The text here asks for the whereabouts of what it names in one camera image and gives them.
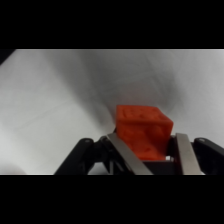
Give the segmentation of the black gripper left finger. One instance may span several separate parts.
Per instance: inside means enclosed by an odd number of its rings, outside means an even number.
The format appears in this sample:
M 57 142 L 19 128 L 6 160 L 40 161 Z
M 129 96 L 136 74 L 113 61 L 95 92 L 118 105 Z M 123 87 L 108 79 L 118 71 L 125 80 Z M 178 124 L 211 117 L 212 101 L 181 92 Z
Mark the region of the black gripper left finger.
M 87 175 L 96 163 L 102 163 L 111 175 L 152 175 L 152 171 L 115 133 L 98 141 L 78 141 L 55 175 Z

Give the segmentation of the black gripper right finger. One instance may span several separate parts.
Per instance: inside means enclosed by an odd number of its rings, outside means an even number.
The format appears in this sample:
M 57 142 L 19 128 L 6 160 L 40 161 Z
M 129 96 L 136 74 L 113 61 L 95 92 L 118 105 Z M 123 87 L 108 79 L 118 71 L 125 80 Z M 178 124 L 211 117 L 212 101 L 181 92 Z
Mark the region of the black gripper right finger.
M 167 155 L 179 175 L 224 175 L 224 148 L 207 138 L 191 142 L 187 134 L 172 135 Z

